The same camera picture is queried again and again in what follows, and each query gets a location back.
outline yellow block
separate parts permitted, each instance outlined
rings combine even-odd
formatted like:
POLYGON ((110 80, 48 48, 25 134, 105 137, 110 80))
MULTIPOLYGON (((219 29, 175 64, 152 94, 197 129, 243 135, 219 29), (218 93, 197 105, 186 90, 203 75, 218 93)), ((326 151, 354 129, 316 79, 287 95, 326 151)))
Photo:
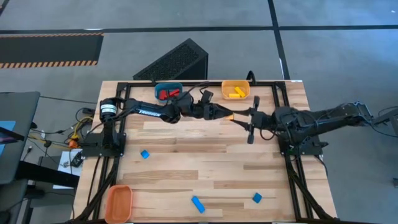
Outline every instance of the yellow block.
POLYGON ((225 117, 225 119, 233 120, 233 119, 234 119, 234 115, 233 115, 233 114, 232 114, 232 115, 229 115, 229 116, 225 117))
POLYGON ((239 95, 240 95, 241 97, 245 97, 245 96, 246 96, 246 94, 244 94, 244 92, 243 92, 239 87, 235 87, 235 91, 236 91, 237 93, 239 93, 239 95))
POLYGON ((229 97, 230 97, 230 98, 240 98, 241 95, 239 95, 239 94, 237 94, 237 93, 230 93, 230 94, 229 94, 229 97))

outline blue bowl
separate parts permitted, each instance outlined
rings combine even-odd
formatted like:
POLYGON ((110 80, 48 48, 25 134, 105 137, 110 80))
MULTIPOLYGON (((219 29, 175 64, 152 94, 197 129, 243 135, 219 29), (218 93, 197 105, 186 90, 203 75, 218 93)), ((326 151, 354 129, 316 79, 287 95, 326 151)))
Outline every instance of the blue bowl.
POLYGON ((159 101, 159 103, 167 103, 167 100, 160 100, 160 92, 162 90, 180 90, 180 94, 182 93, 182 84, 181 83, 159 83, 155 86, 155 98, 159 101))

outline blue block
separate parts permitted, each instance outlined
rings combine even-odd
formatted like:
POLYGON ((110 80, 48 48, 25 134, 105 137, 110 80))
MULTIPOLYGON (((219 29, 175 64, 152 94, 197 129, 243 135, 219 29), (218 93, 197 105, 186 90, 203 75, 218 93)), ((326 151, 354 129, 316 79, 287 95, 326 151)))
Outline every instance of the blue block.
POLYGON ((199 198, 196 196, 192 197, 192 202, 193 204, 197 207, 197 209, 199 210, 200 213, 205 212, 205 207, 200 203, 199 198))
POLYGON ((261 196, 261 194, 259 194, 259 193, 256 193, 256 194, 254 195, 254 197, 253 197, 253 200, 254 200, 256 203, 259 203, 259 202, 261 201, 261 199, 262 199, 262 196, 261 196))
POLYGON ((147 159, 149 157, 149 152, 147 150, 144 150, 141 152, 141 155, 144 159, 147 159))

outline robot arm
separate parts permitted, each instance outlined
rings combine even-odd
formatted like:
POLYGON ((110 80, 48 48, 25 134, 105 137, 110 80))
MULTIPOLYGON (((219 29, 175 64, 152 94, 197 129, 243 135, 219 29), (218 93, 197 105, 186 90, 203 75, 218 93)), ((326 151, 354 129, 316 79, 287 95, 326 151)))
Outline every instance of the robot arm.
POLYGON ((277 108, 272 115, 257 111, 259 98, 254 97, 254 106, 237 114, 251 116, 250 123, 233 122, 249 131, 248 143, 253 143, 255 129, 268 130, 290 145, 298 145, 306 138, 327 133, 344 126, 364 126, 371 123, 372 116, 365 104, 345 103, 336 108, 321 111, 299 111, 288 106, 277 108))
POLYGON ((181 115, 196 119, 204 118, 212 120, 232 115, 233 112, 216 103, 210 103, 213 94, 204 91, 198 103, 193 102, 193 97, 189 92, 183 92, 176 98, 171 99, 169 104, 156 105, 138 101, 134 98, 107 98, 100 102, 99 119, 104 124, 102 147, 119 147, 120 140, 115 131, 115 121, 128 116, 129 114, 141 114, 160 118, 162 121, 175 124, 180 121, 181 115), (119 114, 117 105, 124 103, 124 109, 119 114))

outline wooden tabletop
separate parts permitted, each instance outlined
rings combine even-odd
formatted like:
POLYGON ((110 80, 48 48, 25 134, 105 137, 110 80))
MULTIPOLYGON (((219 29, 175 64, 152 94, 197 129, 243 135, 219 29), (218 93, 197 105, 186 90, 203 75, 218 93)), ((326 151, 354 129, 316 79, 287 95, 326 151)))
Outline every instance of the wooden tabletop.
MULTIPOLYGON (((118 82, 103 82, 99 100, 114 97, 118 82)), ((307 110, 308 101, 302 82, 286 81, 290 105, 307 110)), ((245 100, 224 100, 220 87, 209 87, 212 102, 232 110, 252 106, 254 96, 260 97, 259 111, 271 114, 274 100, 270 87, 252 87, 245 100)), ((134 87, 131 98, 157 103, 154 87, 134 87)), ((201 94, 194 89, 195 101, 201 94)), ((235 119, 249 121, 248 117, 235 119)), ((97 105, 93 125, 98 124, 97 105)), ((117 184, 133 191, 132 222, 271 222, 294 220, 292 199, 284 158, 276 138, 262 140, 255 131, 254 144, 246 144, 248 133, 225 119, 205 121, 181 118, 167 124, 158 118, 130 115, 126 119, 127 143, 121 158, 117 184), (140 152, 147 150, 148 159, 140 152), (258 192, 260 203, 252 200, 258 192), (206 208, 200 213, 191 201, 197 196, 206 208)), ((271 136, 264 131, 264 137, 271 136)), ((97 158, 83 163, 75 197, 76 215, 86 207, 91 178, 97 158)), ((313 156, 302 156, 308 189, 331 216, 336 216, 324 167, 313 156)), ((99 162, 93 196, 97 190, 102 161, 99 162)), ((305 207, 297 189, 302 216, 305 207)), ((107 192, 101 203, 104 217, 107 192)))

